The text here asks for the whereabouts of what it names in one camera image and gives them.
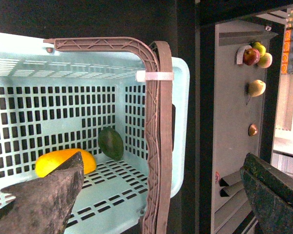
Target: white zip tie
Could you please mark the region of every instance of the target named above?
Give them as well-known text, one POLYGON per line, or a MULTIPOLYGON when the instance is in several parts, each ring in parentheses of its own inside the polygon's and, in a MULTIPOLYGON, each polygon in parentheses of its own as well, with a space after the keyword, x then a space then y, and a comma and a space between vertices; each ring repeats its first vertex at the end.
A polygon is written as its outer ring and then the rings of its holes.
POLYGON ((173 72, 146 72, 137 71, 136 81, 145 82, 147 80, 174 80, 173 72))

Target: orange label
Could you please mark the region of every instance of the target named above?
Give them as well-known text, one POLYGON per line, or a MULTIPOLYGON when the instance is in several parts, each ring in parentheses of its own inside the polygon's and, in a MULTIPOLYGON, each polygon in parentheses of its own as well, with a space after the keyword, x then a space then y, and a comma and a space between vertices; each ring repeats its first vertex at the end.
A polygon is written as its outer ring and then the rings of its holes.
POLYGON ((288 64, 283 63, 281 66, 281 74, 287 74, 288 73, 288 64))
POLYGON ((289 62, 289 52, 283 52, 282 62, 283 63, 288 63, 289 62))
POLYGON ((285 41, 284 42, 284 48, 283 48, 283 52, 289 52, 290 51, 290 41, 285 41))
POLYGON ((291 29, 285 31, 284 41, 290 41, 291 40, 291 29))

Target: basket floor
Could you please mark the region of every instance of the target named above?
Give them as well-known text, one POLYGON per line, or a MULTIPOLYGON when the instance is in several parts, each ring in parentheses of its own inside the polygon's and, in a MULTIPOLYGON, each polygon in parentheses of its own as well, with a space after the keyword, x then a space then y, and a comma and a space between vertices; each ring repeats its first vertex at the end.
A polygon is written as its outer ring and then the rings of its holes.
POLYGON ((119 234, 138 222, 147 176, 124 161, 98 164, 85 175, 66 234, 119 234))

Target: apple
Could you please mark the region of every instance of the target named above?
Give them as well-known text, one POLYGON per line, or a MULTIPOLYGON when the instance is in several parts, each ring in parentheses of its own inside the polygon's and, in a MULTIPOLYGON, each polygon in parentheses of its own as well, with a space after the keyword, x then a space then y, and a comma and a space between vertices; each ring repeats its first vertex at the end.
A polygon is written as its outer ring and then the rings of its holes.
POLYGON ((246 65, 252 66, 258 63, 259 59, 260 59, 260 53, 257 49, 251 48, 244 51, 243 62, 246 65))
POLYGON ((263 57, 261 57, 257 63, 260 68, 268 68, 272 64, 272 55, 269 53, 265 53, 263 57))
POLYGON ((266 90, 265 82, 257 79, 249 84, 248 94, 253 98, 262 95, 266 90))
POLYGON ((263 57, 266 53, 266 47, 259 41, 252 42, 251 47, 259 51, 260 57, 263 57))

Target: small fruit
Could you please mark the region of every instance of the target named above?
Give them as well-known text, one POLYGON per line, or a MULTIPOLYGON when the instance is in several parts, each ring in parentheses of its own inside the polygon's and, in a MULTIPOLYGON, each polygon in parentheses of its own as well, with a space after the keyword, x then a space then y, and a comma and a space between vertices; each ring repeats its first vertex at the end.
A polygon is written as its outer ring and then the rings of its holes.
POLYGON ((265 82, 257 79, 249 84, 248 94, 253 98, 262 95, 266 90, 265 82))
POLYGON ((266 53, 266 47, 259 41, 252 42, 251 47, 259 51, 260 57, 263 57, 266 53))
POLYGON ((252 137, 258 133, 258 128, 255 124, 249 126, 249 136, 252 137))
POLYGON ((84 174, 88 174, 97 168, 97 163, 91 153, 82 149, 66 149, 49 152, 40 156, 36 161, 36 174, 45 177, 75 153, 81 152, 84 162, 84 174))
POLYGON ((120 160, 124 155, 122 137, 111 127, 106 127, 100 131, 98 145, 102 152, 113 160, 120 160))
POLYGON ((268 68, 271 66, 271 64, 272 64, 272 55, 269 53, 265 53, 265 55, 261 57, 259 62, 257 63, 257 65, 260 68, 268 68))
POLYGON ((218 183, 220 181, 220 175, 219 175, 219 172, 216 172, 215 174, 215 183, 218 183))
POLYGON ((243 62, 246 65, 248 66, 254 65, 258 63, 259 59, 260 59, 260 54, 257 49, 251 48, 244 51, 243 62))

